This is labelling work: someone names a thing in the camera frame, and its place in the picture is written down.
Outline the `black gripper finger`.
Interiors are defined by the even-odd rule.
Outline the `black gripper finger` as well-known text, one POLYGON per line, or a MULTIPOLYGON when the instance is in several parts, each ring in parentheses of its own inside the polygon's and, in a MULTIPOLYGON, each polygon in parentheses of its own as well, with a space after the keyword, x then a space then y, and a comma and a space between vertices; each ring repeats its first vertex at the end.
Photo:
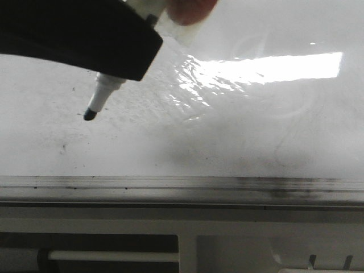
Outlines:
POLYGON ((162 37, 122 1, 1 1, 1 53, 140 81, 162 37))

